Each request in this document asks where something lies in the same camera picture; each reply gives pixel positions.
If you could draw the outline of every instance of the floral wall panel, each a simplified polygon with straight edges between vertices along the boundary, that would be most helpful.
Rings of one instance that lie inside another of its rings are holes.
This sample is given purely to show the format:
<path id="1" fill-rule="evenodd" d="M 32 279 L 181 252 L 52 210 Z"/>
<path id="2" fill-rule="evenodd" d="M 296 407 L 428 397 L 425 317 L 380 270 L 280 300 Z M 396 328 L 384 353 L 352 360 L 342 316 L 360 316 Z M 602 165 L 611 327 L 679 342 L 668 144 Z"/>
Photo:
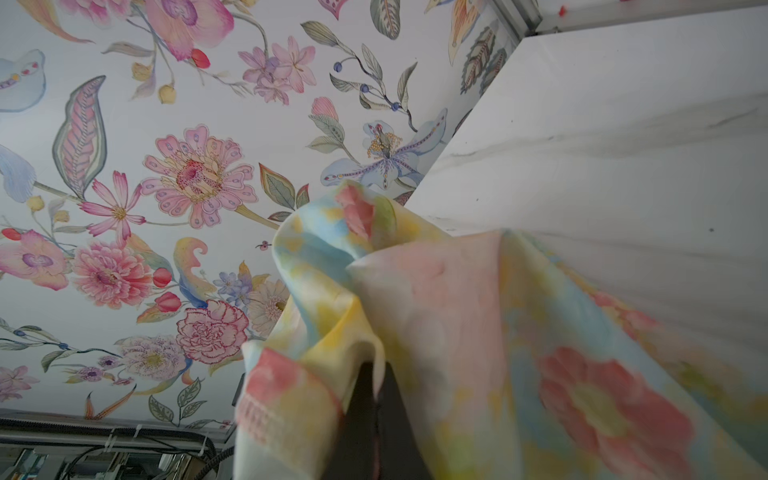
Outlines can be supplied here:
<path id="1" fill-rule="evenodd" d="M 513 44 L 482 0 L 0 5 L 6 415 L 229 429 L 270 241 L 347 178 L 408 200 Z"/>

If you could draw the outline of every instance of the floral fabric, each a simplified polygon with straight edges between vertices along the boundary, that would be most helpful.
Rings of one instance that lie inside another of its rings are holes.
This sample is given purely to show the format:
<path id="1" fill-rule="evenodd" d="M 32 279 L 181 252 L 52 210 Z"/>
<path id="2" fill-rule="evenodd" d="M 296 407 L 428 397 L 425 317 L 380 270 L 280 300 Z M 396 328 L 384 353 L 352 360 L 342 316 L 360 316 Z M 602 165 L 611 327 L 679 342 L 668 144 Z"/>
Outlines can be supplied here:
<path id="1" fill-rule="evenodd" d="M 339 421 L 325 396 L 344 409 L 365 361 L 374 392 L 392 364 L 435 478 L 768 478 L 758 372 L 595 289 L 526 233 L 451 238 L 347 181 L 273 247 L 292 297 L 269 339 L 243 346 L 236 478 L 260 465 L 318 478 Z M 308 392 L 325 400 L 302 409 Z"/>

